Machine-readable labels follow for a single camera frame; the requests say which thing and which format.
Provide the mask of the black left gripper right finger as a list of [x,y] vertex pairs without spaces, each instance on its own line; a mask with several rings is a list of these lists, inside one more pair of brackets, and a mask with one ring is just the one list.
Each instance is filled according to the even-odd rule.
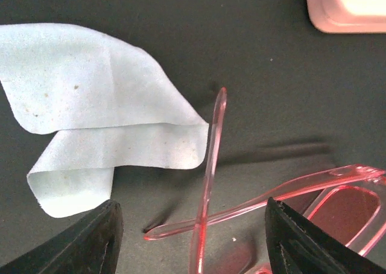
[[385,273],[272,197],[265,208],[265,233],[273,273]]

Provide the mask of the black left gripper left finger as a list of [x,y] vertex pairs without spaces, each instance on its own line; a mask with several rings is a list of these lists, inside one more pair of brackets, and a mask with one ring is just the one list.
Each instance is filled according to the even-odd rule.
[[123,231],[120,204],[107,200],[1,273],[115,273]]

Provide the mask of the red frame sunglasses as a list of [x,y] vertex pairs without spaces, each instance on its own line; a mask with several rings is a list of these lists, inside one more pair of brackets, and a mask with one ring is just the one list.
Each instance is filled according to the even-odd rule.
[[[208,213],[226,102],[226,90],[221,89],[214,107],[203,192],[196,218],[157,226],[144,238],[150,241],[192,232],[188,271],[202,273],[207,227],[255,209],[265,209],[272,197],[367,258],[368,252],[385,234],[385,171],[378,168],[358,164],[330,168],[289,180],[234,208],[212,215]],[[270,260],[255,266],[251,272],[273,273]]]

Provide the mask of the pink glasses case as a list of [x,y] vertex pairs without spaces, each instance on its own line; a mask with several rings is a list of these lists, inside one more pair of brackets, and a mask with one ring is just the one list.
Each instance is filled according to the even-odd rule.
[[324,33],[385,33],[385,0],[306,0],[309,18]]

